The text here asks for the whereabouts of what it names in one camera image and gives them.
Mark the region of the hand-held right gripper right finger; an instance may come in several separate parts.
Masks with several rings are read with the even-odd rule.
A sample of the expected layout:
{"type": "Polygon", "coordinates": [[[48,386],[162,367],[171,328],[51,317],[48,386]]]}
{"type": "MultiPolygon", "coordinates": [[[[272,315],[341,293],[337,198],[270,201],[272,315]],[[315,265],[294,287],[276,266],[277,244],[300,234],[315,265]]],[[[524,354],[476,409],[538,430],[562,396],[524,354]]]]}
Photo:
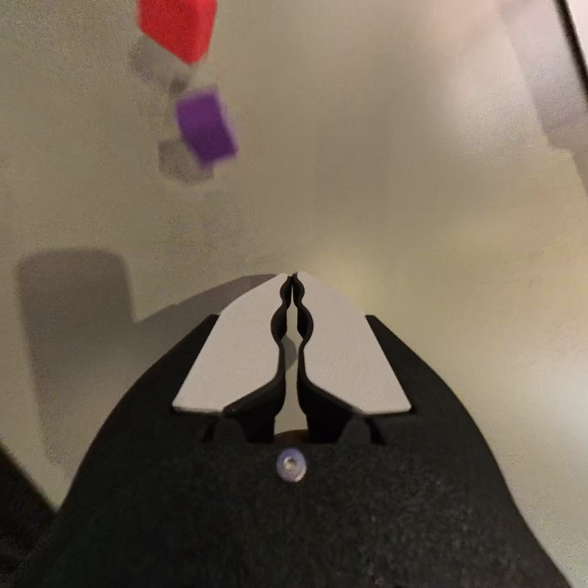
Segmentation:
{"type": "Polygon", "coordinates": [[[305,271],[292,278],[298,311],[297,395],[313,442],[337,442],[352,420],[411,412],[401,383],[366,314],[348,296],[305,271]]]}

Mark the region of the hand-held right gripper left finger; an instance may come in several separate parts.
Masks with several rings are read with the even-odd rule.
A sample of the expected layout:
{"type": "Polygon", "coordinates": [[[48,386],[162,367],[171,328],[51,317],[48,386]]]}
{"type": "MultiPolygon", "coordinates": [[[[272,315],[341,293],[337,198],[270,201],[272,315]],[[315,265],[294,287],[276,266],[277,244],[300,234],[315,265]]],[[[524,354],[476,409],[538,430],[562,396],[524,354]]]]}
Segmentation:
{"type": "Polygon", "coordinates": [[[172,402],[179,413],[236,421],[249,442],[271,442],[285,402],[292,278],[281,273],[221,311],[172,402]]]}

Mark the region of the small purple wooden cube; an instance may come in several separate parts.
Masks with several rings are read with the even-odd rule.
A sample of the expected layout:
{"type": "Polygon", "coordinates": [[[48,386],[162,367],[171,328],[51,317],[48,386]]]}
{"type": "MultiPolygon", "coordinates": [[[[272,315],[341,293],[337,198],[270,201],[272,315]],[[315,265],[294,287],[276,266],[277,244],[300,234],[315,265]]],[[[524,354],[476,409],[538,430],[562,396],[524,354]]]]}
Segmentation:
{"type": "Polygon", "coordinates": [[[235,131],[217,87],[178,99],[175,116],[182,140],[201,165],[212,167],[237,156],[235,131]]]}

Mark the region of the small red wooden cube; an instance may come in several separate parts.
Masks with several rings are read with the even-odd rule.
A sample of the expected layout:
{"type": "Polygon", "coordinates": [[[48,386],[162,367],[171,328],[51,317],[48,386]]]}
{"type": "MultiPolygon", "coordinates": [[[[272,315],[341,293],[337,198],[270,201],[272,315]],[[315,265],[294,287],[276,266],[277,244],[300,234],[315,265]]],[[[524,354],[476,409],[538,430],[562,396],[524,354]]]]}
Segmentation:
{"type": "Polygon", "coordinates": [[[138,1],[137,22],[151,40],[187,64],[208,52],[217,1],[138,1]]]}

